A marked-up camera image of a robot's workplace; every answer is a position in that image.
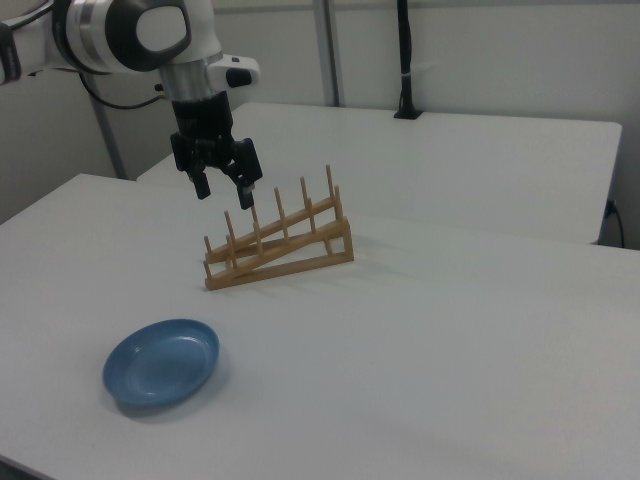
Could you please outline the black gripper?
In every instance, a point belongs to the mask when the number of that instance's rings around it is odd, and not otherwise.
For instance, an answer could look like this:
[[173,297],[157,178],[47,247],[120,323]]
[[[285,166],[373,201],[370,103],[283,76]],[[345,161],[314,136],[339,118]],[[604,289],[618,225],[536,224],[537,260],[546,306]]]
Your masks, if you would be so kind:
[[242,210],[254,205],[255,183],[263,172],[253,141],[234,140],[233,118],[227,94],[197,101],[172,101],[178,131],[170,141],[178,171],[192,182],[197,198],[210,196],[205,166],[221,168],[236,186]]

